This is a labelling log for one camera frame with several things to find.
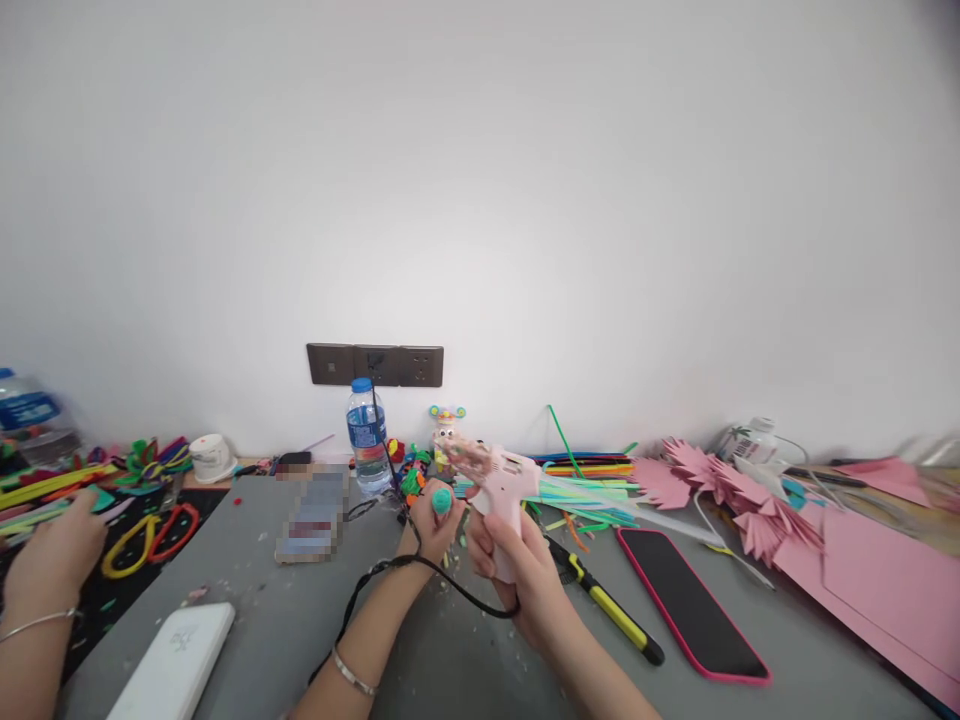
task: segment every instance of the black mat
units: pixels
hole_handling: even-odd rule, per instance
[[[217,505],[220,504],[220,501],[223,500],[225,495],[225,490],[183,490],[180,493],[179,501],[188,502],[197,509],[200,513],[200,525],[202,527],[203,523],[207,521],[207,518],[210,517],[210,514],[216,509]],[[115,496],[118,500],[123,500],[127,497],[121,493],[116,493]],[[113,547],[114,543],[116,543],[125,532],[140,522],[140,519],[144,515],[144,510],[147,508],[156,508],[162,498],[163,490],[158,490],[149,495],[136,498],[130,504],[130,507],[127,508],[120,521],[109,529],[107,542],[104,545],[104,553]],[[189,521],[189,516],[185,513],[181,513],[180,518],[185,518]],[[162,521],[166,522],[166,519],[167,515],[164,514]],[[157,526],[157,532],[160,531],[161,527],[162,524]],[[183,536],[185,530],[186,528],[179,523],[171,528],[160,549],[162,550],[174,544]],[[137,537],[128,543],[126,551],[116,558],[114,567],[119,570],[135,563],[143,553],[143,541],[144,533],[140,532],[137,534]],[[3,555],[0,556],[0,585],[2,585],[6,579],[10,564],[17,556],[21,547],[22,546],[4,552]],[[77,619],[73,624],[73,634],[70,637],[70,647],[67,651],[67,659],[63,666],[61,683],[66,682],[70,676],[73,675],[74,671],[80,666],[80,663],[82,663],[90,651],[97,646],[101,638],[109,632],[113,624],[119,620],[120,616],[140,597],[140,593],[146,590],[150,586],[150,583],[156,580],[163,566],[175,558],[176,556],[156,565],[144,565],[133,575],[123,578],[122,580],[108,580],[105,578],[100,572],[100,563],[97,563],[96,568],[90,574],[90,578],[83,586],[80,599],[80,611],[83,613],[83,617]]]

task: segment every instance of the pink phone case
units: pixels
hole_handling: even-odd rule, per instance
[[[627,545],[627,542],[623,537],[624,533],[638,533],[638,532],[656,533],[657,535],[663,535],[665,538],[667,538],[667,542],[669,542],[670,545],[673,547],[673,549],[677,551],[677,557],[679,557],[684,563],[686,563],[687,567],[690,568],[690,572],[692,572],[693,576],[697,578],[697,580],[699,581],[703,589],[707,591],[707,594],[710,596],[710,599],[713,600],[714,603],[716,603],[717,607],[720,608],[720,612],[722,612],[724,617],[727,618],[727,621],[730,623],[730,626],[737,631],[737,634],[741,638],[743,638],[743,642],[746,643],[748,648],[750,648],[750,652],[752,652],[757,657],[757,660],[760,662],[760,664],[763,666],[763,669],[767,673],[766,677],[758,678],[758,677],[753,677],[752,675],[729,675],[727,673],[716,673],[716,672],[711,672],[710,670],[707,670],[703,665],[700,664],[700,661],[697,660],[696,657],[694,657],[693,652],[690,650],[690,646],[687,645],[687,641],[684,640],[683,635],[680,634],[680,628],[677,627],[676,623],[674,623],[673,621],[673,618],[670,617],[670,612],[667,610],[666,606],[663,604],[663,601],[660,600],[660,596],[657,595],[657,591],[653,588],[653,584],[650,582],[649,578],[647,578],[646,573],[643,572],[643,568],[640,567],[640,564],[637,562],[637,559],[633,556],[633,553],[630,550],[630,546]],[[643,581],[643,584],[646,586],[647,592],[650,593],[650,597],[653,598],[653,601],[657,604],[657,607],[660,608],[660,614],[663,615],[663,619],[666,620],[667,625],[670,626],[670,632],[673,633],[673,636],[677,639],[677,642],[680,644],[680,649],[683,650],[683,654],[687,656],[687,660],[690,661],[690,664],[693,665],[693,667],[696,669],[698,673],[700,673],[701,675],[703,675],[705,678],[709,680],[713,680],[714,682],[740,683],[743,685],[756,685],[759,687],[769,685],[770,683],[773,682],[773,673],[770,672],[770,668],[767,667],[767,664],[763,661],[763,658],[761,658],[760,654],[753,649],[753,646],[743,636],[743,633],[740,632],[740,628],[736,626],[733,620],[730,619],[730,616],[727,615],[727,611],[724,610],[723,606],[717,602],[717,599],[715,597],[713,597],[713,593],[710,592],[710,588],[704,585],[703,580],[700,580],[700,576],[697,575],[697,572],[692,567],[690,567],[690,563],[687,562],[687,559],[683,556],[683,553],[681,553],[677,549],[677,546],[673,544],[673,541],[670,539],[669,536],[665,535],[659,530],[634,530],[634,529],[621,528],[617,530],[617,541],[620,543],[620,547],[623,548],[623,552],[630,559],[630,563],[633,565],[633,569],[637,571],[637,575],[640,576],[640,579]]]

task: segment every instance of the water bottle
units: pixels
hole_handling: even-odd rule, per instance
[[[357,484],[364,495],[379,495],[390,487],[390,464],[383,446],[387,437],[387,423],[383,405],[377,396],[380,411],[380,426],[377,427],[373,407],[373,383],[369,378],[357,378],[350,386],[353,395],[347,405],[347,430],[350,445],[357,459]]]
[[[0,368],[0,429],[34,467],[60,470],[80,449],[80,434],[39,385]]]

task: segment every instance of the white power bank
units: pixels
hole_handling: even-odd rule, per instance
[[[230,603],[182,608],[171,614],[107,720],[189,720],[235,615]]]

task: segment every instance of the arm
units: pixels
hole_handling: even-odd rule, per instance
[[[0,637],[29,622],[75,608],[80,587],[103,550],[107,529],[84,491],[67,512],[37,528],[7,574]],[[0,642],[0,697],[11,717],[53,717],[72,619],[48,620]]]
[[[453,542],[465,508],[462,500],[454,502],[443,522],[437,524],[432,499],[433,493],[442,485],[439,480],[431,480],[410,512],[411,520],[423,541],[421,554],[437,564]],[[408,524],[400,539],[397,555],[413,555],[416,552],[417,539]],[[366,685],[380,685],[400,625],[432,576],[433,570],[419,563],[389,570],[337,644],[343,664]],[[295,720],[359,720],[370,714],[372,706],[373,698],[354,687],[330,658],[307,688],[292,717]]]
[[[520,598],[517,628],[559,676],[582,715],[604,720],[660,717],[583,624],[560,584],[546,540],[526,513],[521,536],[498,517],[472,515],[467,538],[479,575],[496,575],[494,547],[513,565],[516,585],[493,579],[497,594],[504,607],[513,607]]]

